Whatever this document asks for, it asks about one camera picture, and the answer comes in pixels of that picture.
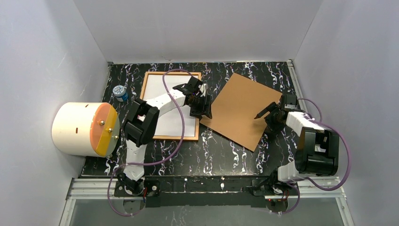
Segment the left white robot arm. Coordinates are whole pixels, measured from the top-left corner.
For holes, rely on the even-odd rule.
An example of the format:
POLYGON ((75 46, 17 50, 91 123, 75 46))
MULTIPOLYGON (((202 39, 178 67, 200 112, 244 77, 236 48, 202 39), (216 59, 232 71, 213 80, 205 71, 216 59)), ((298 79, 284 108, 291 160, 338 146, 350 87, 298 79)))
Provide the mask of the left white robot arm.
POLYGON ((137 182, 144 176, 145 150, 147 144, 153 140, 159 118, 176 109, 180 116, 180 137, 176 149, 164 160, 172 158, 180 149, 186 129, 182 107, 190 107, 190 115, 196 118, 211 117, 211 95, 207 84, 200 79, 190 77, 183 84, 174 86, 165 94, 142 100, 137 98, 123 124, 123 133, 127 144, 126 166, 124 174, 128 179, 137 182))

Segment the brown cardboard backing board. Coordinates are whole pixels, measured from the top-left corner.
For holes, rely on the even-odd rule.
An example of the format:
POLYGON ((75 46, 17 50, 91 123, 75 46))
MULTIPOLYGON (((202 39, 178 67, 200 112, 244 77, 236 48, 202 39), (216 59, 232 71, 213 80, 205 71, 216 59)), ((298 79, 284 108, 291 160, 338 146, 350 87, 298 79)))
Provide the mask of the brown cardboard backing board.
POLYGON ((234 73, 211 105, 212 119, 200 123, 254 152, 266 128, 256 115, 282 93, 234 73))

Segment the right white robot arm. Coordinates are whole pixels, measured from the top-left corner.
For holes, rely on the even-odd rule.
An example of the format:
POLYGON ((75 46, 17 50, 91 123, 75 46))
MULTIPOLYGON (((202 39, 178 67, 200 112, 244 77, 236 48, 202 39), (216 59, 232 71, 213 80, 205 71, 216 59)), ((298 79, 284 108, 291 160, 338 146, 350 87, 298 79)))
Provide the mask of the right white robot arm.
POLYGON ((291 182, 306 176, 333 176, 338 170, 339 136, 317 124, 300 109, 296 95, 285 94, 278 103, 261 110, 256 119, 264 118, 265 133, 274 136, 289 127, 299 136, 293 161, 273 171, 273 182, 291 182))

